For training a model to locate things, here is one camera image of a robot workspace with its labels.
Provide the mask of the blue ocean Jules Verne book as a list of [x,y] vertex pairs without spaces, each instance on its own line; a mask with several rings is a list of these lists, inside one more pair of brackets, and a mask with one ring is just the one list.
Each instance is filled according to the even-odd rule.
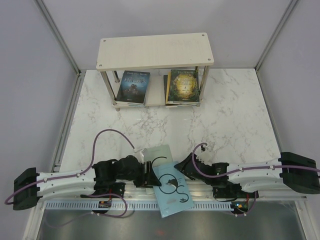
[[126,102],[126,101],[115,101],[115,106],[119,107],[144,107],[145,103],[137,103],[137,102]]

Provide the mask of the pale green thin book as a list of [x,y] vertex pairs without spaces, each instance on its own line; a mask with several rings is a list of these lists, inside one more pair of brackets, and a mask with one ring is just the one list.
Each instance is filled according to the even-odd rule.
[[145,148],[142,151],[143,161],[152,163],[152,167],[158,167],[173,162],[170,146],[168,144]]

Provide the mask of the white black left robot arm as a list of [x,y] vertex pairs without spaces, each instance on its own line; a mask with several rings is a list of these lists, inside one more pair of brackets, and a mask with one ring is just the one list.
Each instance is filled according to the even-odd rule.
[[123,181],[132,181],[137,188],[160,187],[152,162],[141,163],[133,155],[119,160],[110,159],[93,164],[86,170],[70,172],[37,172],[26,169],[14,180],[11,197],[13,210],[22,211],[35,207],[38,202],[58,197],[120,198]]

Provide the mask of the purple galaxy cover book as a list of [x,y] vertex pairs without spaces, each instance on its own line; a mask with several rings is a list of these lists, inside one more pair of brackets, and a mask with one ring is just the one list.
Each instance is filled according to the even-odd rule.
[[199,107],[201,105],[200,102],[174,102],[169,103],[166,102],[165,106],[167,108],[174,108],[174,107]]

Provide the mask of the yellow paperback book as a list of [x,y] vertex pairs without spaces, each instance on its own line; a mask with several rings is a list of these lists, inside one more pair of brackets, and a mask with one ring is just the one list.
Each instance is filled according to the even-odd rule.
[[168,103],[174,103],[175,95],[176,95],[176,87],[174,84],[174,78],[175,78],[175,70],[172,69],[168,73],[168,79],[167,79],[167,91],[168,91]]

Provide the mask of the dark Wuthering Heights book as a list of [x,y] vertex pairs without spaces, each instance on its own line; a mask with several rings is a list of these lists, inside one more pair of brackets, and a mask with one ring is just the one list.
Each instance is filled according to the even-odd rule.
[[115,102],[117,104],[144,105],[150,76],[149,72],[125,70]]

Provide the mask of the light blue cat cover book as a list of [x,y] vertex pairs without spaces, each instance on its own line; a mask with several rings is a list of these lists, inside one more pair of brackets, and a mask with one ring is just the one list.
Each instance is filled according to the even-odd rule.
[[174,168],[173,163],[156,166],[153,171],[161,183],[161,186],[155,186],[153,189],[162,218],[194,207],[185,177]]

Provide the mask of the dark green hardcover book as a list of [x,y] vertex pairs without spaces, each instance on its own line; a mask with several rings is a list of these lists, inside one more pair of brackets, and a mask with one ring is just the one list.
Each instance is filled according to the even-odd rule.
[[175,97],[173,103],[200,102],[198,70],[174,70]]

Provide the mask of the black Moon and Sixpence book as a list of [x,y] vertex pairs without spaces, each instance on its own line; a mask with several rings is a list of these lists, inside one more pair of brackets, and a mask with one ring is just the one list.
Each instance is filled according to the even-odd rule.
[[168,106],[168,75],[163,76],[165,106]]

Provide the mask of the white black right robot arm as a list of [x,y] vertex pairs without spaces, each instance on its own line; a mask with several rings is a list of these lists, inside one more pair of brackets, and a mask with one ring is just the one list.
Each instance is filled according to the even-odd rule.
[[304,195],[320,193],[320,170],[313,159],[282,152],[280,158],[255,164],[202,163],[190,153],[174,168],[190,180],[212,187],[215,199],[258,198],[260,191],[291,189]]

